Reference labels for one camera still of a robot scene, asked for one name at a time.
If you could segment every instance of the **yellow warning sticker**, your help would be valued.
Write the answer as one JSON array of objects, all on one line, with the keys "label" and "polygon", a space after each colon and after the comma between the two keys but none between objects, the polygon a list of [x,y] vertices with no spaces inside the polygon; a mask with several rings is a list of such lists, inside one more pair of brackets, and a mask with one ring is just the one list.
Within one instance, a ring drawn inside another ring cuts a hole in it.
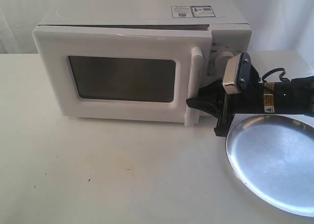
[{"label": "yellow warning sticker", "polygon": [[275,113],[274,107],[274,86],[275,83],[264,84],[264,111],[265,113]]}]

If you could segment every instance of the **metal tray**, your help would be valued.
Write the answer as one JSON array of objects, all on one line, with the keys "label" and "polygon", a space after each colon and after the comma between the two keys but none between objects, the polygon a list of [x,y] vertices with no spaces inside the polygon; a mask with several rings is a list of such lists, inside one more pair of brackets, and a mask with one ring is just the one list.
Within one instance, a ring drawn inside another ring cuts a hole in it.
[{"label": "metal tray", "polygon": [[283,116],[252,116],[230,129],[226,152],[236,176],[258,197],[314,217],[313,127]]}]

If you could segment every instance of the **control panel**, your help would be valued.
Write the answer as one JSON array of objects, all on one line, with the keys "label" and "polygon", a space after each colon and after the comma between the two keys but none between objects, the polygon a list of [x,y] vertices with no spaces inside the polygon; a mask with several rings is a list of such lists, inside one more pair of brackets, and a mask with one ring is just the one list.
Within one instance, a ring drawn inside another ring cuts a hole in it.
[{"label": "control panel", "polygon": [[230,58],[247,51],[252,34],[248,24],[219,24],[209,28],[212,44],[206,85],[224,76]]}]

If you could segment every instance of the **microwave door handle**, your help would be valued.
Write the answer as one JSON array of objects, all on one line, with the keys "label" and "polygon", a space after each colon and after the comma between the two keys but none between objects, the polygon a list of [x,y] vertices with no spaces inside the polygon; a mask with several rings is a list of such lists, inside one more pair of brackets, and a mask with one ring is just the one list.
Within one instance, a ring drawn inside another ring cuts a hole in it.
[{"label": "microwave door handle", "polygon": [[[194,47],[191,51],[191,67],[190,78],[188,83],[187,98],[194,98],[198,96],[200,86],[200,73],[203,67],[203,53],[200,48]],[[186,106],[185,111],[185,126],[193,126],[195,122],[197,111]]]}]

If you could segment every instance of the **microwave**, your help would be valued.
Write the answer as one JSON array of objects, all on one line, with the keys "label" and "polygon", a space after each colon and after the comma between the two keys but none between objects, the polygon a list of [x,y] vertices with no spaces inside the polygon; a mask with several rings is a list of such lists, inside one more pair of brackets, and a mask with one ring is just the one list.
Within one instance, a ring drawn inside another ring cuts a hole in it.
[{"label": "microwave", "polygon": [[63,0],[32,34],[63,115],[191,126],[251,29],[229,0]]}]

